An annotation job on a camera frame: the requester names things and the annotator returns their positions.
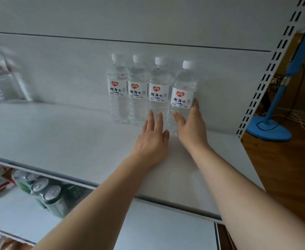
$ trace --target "plastic water bottle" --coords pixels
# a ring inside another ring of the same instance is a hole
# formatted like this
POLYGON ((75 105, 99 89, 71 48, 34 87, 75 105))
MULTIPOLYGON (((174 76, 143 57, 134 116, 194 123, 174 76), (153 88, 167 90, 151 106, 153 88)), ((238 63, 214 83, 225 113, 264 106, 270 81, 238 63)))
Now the plastic water bottle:
POLYGON ((156 57, 155 64, 149 83, 149 110, 153 111, 155 120, 157 114, 162 112, 163 123, 166 126, 172 76, 167 68, 165 57, 156 57))
POLYGON ((111 115, 115 122, 126 124, 129 121, 128 69, 123 54, 112 54, 113 65, 108 70, 108 90, 111 115))
POLYGON ((24 98, 19 96, 20 88, 11 71, 6 65, 0 64, 0 101, 20 102, 24 98))
POLYGON ((134 66, 130 69, 128 92, 130 98, 130 123, 143 126, 148 115, 148 82, 150 74, 143 58, 133 55, 134 66))
POLYGON ((177 111, 187 120, 191 110, 198 82, 194 69, 193 61, 184 61, 182 72, 175 78, 168 116, 168 129, 171 134, 177 134, 177 123, 172 113, 177 111))

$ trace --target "green can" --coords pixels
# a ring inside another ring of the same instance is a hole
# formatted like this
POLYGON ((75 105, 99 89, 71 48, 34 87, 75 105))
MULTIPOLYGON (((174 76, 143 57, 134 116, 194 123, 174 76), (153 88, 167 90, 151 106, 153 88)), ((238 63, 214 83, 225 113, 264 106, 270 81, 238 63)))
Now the green can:
POLYGON ((42 206, 44 209, 47 209, 47 207, 43 203, 42 195, 45 193, 47 187, 49 186, 50 181, 47 178, 36 180, 31 186, 31 196, 33 196, 37 200, 38 204, 40 204, 40 206, 42 206))
POLYGON ((42 195, 42 201, 47 209, 59 218, 64 218, 69 213, 64 191, 58 185, 47 188, 46 192, 42 195))
POLYGON ((70 200, 77 200, 83 195, 83 188, 67 182, 61 182, 65 196, 70 200))
POLYGON ((34 173, 29 173, 25 176, 25 182, 28 186, 32 186, 32 184, 34 184, 34 182, 36 180, 39 180, 39 179, 42 179, 44 178, 43 176, 41 175, 37 175, 37 174, 34 174, 34 173))
POLYGON ((27 185, 25 180, 27 175, 27 172, 15 169, 11 173, 11 178, 22 191, 30 194, 30 187, 27 185))

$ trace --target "person's left hand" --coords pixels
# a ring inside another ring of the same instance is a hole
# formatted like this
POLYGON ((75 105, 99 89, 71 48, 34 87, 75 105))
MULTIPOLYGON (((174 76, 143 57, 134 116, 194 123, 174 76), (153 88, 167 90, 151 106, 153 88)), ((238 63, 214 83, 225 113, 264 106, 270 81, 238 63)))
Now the person's left hand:
POLYGON ((142 134, 138 136, 130 157, 135 157, 150 168, 161 163, 169 152, 170 132, 163 132, 163 115, 158 113, 155 123, 154 114, 149 112, 142 134))

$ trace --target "finger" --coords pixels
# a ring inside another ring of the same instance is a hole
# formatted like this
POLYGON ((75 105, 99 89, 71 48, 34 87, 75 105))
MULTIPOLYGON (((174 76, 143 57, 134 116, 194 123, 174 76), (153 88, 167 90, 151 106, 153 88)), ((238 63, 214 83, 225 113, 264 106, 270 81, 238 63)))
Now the finger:
POLYGON ((163 132, 163 142, 169 144, 169 138, 170 138, 170 132, 168 130, 165 130, 163 132))
POLYGON ((163 132, 163 114, 161 112, 158 113, 156 124, 155 124, 155 131, 163 132))
POLYGON ((192 103, 192 108, 189 113, 192 114, 192 113, 198 113, 198 112, 200 112, 199 101, 196 98, 194 98, 193 103, 192 103))
POLYGON ((186 120, 184 116, 178 112, 172 113, 172 116, 174 117, 175 121, 177 122, 178 127, 186 125, 186 120))
POLYGON ((145 124, 142 127, 142 134, 144 134, 147 131, 147 125, 148 125, 148 120, 145 121, 145 124))
POLYGON ((153 131, 154 127, 155 127, 154 114, 152 111, 150 111, 148 115, 147 131, 153 131))

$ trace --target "bottle label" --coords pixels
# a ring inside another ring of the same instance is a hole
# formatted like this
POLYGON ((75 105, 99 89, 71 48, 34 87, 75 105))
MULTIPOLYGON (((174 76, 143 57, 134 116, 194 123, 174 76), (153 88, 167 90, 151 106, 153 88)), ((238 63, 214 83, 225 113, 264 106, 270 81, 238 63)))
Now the bottle label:
POLYGON ((151 84, 149 83, 149 100, 155 102, 165 102, 168 100, 170 84, 151 84))
POLYGON ((172 89, 171 105, 179 108, 191 108, 194 91, 172 89))
POLYGON ((108 86, 110 95, 127 95, 127 77, 118 77, 116 80, 108 78, 108 86))
POLYGON ((144 99, 147 97, 147 82, 128 82, 128 92, 130 97, 144 99))

